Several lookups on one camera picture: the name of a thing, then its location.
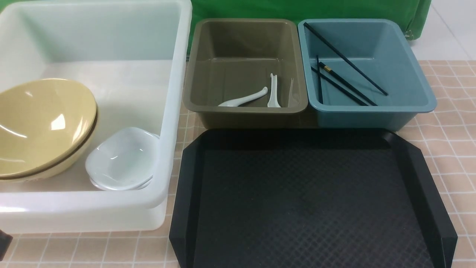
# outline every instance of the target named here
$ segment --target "bowl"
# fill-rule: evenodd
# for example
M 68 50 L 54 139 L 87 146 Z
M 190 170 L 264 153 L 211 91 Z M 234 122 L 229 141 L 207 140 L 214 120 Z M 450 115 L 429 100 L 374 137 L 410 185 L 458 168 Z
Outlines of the bowl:
M 35 174 L 20 176 L 20 177 L 0 178 L 0 183 L 19 183 L 19 182 L 27 182 L 27 181 L 37 181 L 37 180 L 42 180 L 42 179 L 53 177 L 54 175 L 57 175 L 57 174 L 65 171 L 70 166 L 72 166 L 79 159 L 79 157 L 81 155 L 84 154 L 86 149 L 91 144 L 91 141 L 92 141 L 92 139 L 94 137 L 94 134 L 97 130 L 98 120 L 99 120 L 99 113 L 97 113 L 96 118 L 93 121 L 91 131 L 88 133 L 88 135 L 86 136 L 84 141 L 77 147 L 76 150 L 71 152 L 69 155 L 67 155 L 61 161 L 59 161 L 59 162 L 55 163 L 54 165 L 49 166 L 45 169 L 39 170 Z
M 91 181 L 108 190 L 136 189 L 148 181 L 159 158 L 157 135 L 136 127 L 109 137 L 86 159 Z
M 0 178 L 36 174 L 70 155 L 96 112 L 91 91 L 71 80 L 37 80 L 0 93 Z

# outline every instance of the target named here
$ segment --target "black object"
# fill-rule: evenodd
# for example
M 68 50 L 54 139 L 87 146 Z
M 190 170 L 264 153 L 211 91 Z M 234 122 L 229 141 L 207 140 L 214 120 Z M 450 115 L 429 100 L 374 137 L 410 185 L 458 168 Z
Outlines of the black object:
M 421 151 L 382 129 L 206 131 L 169 238 L 182 268 L 449 268 L 457 241 Z
M 3 261 L 5 254 L 7 254 L 8 247 L 10 246 L 13 237 L 5 234 L 0 230 L 0 261 Z
M 332 86 L 334 86 L 335 88 L 337 88 L 340 92 L 342 92 L 343 94 L 345 94 L 345 96 L 347 96 L 349 99 L 353 100 L 355 103 L 359 104 L 360 106 L 368 106 L 367 103 L 361 101 L 359 98 L 355 97 L 354 95 L 352 95 L 352 93 L 350 93 L 349 91 L 347 91 L 345 88 L 339 86 L 337 83 L 335 83 L 334 81 L 330 80 L 328 77 L 326 77 L 325 75 L 322 75 L 319 70 L 316 70 L 314 67 L 311 66 L 311 70 L 315 73 L 318 73 L 319 74 L 319 77 L 323 78 L 324 80 L 326 80 L 327 82 L 329 82 Z
M 335 71 L 333 71 L 329 66 L 325 65 L 324 63 L 322 62 L 318 62 L 319 63 L 319 67 L 321 67 L 322 69 L 324 69 L 326 72 L 328 72 L 332 77 L 334 77 L 335 79 L 337 79 L 337 81 L 341 82 L 344 86 L 346 86 L 347 88 L 349 88 L 353 93 L 357 94 L 359 97 L 361 97 L 362 99 L 364 99 L 366 102 L 370 103 L 370 105 L 372 106 L 377 106 L 377 104 L 375 102 L 373 102 L 372 100 L 370 100 L 369 98 L 367 98 L 367 96 L 363 95 L 362 92 L 360 92 L 357 88 L 355 88 L 353 85 L 349 84 L 349 82 L 347 82 L 344 78 L 342 78 L 340 75 L 338 75 Z
M 339 50 L 337 50 L 331 43 L 329 43 L 322 35 L 320 35 L 316 29 L 312 28 L 307 22 L 304 23 L 304 27 L 309 29 L 312 34 L 314 34 L 317 38 L 319 38 L 326 46 L 328 46 L 332 51 L 334 51 L 339 57 L 341 57 L 347 64 L 349 64 L 354 70 L 356 70 L 359 74 L 361 74 L 367 81 L 369 81 L 372 85 L 374 85 L 383 95 L 388 96 L 388 93 L 379 87 L 370 77 L 368 77 L 364 72 L 362 72 L 357 66 L 355 66 L 346 56 L 344 56 Z
M 316 62 L 319 62 L 319 55 L 316 55 Z M 322 96 L 321 72 L 319 70 L 319 66 L 317 66 L 317 90 L 319 90 L 319 102 L 324 104 L 324 98 Z

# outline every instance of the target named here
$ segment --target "chopstick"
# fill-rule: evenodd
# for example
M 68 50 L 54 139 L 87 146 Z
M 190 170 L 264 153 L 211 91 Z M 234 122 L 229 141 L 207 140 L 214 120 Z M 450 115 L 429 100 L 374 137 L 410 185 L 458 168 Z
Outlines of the chopstick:
M 334 51 L 339 57 L 341 57 L 347 64 L 349 64 L 354 70 L 356 70 L 359 74 L 361 74 L 367 81 L 369 81 L 372 85 L 374 85 L 383 95 L 388 96 L 388 93 L 379 87 L 372 79 L 370 79 L 364 72 L 362 72 L 357 66 L 355 66 L 350 60 L 345 57 L 339 50 L 337 50 L 331 43 L 329 43 L 322 35 L 320 35 L 314 28 L 312 28 L 307 22 L 304 23 L 304 27 L 309 29 L 312 34 L 314 34 L 317 38 L 319 38 L 326 46 L 328 46 L 332 51 Z
M 319 55 L 316 55 L 316 62 L 319 63 Z M 317 67 L 317 90 L 319 90 L 319 102 L 324 104 L 324 98 L 322 97 L 321 70 L 319 70 L 319 67 Z
M 319 73 L 318 70 L 316 70 L 314 67 L 311 66 L 311 70 L 315 73 Z M 354 95 L 352 95 L 352 93 L 350 93 L 349 91 L 345 90 L 343 87 L 339 86 L 338 84 L 336 84 L 334 81 L 330 80 L 328 77 L 326 77 L 325 75 L 320 75 L 320 77 L 324 78 L 324 80 L 326 80 L 327 82 L 329 82 L 331 85 L 333 85 L 335 88 L 337 88 L 340 92 L 342 92 L 343 94 L 345 94 L 345 96 L 349 97 L 349 99 L 353 100 L 354 102 L 356 102 L 357 104 L 359 104 L 360 106 L 368 106 L 367 103 L 361 101 L 360 99 L 358 99 L 357 97 L 355 97 Z
M 322 62 L 319 62 L 319 67 L 324 69 L 326 72 L 328 72 L 332 77 L 337 79 L 339 82 L 343 83 L 344 86 L 348 87 L 353 93 L 357 94 L 359 97 L 370 103 L 372 106 L 377 106 L 375 102 L 367 98 L 367 96 L 363 95 L 357 88 L 349 84 L 344 78 L 342 78 L 340 75 L 338 75 L 335 71 L 333 71 L 329 66 L 325 65 Z

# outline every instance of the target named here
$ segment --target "white plastic bin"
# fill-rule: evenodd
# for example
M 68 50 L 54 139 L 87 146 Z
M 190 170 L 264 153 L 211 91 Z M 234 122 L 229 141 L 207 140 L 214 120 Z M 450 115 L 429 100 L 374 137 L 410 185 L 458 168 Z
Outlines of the white plastic bin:
M 97 134 L 66 172 L 43 181 L 0 184 L 7 233 L 156 229 L 164 221 L 179 121 L 189 0 L 31 1 L 0 14 L 0 92 L 41 78 L 74 79 L 99 107 Z M 160 135 L 149 186 L 100 191 L 89 181 L 89 152 L 117 130 Z

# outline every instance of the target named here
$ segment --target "stacked bowls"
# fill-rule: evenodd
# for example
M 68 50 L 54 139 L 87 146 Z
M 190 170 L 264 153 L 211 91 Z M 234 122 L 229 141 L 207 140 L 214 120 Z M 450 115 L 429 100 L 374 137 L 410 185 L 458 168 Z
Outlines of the stacked bowls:
M 90 144 L 97 104 L 83 84 L 44 79 L 0 93 L 0 182 L 54 176 Z

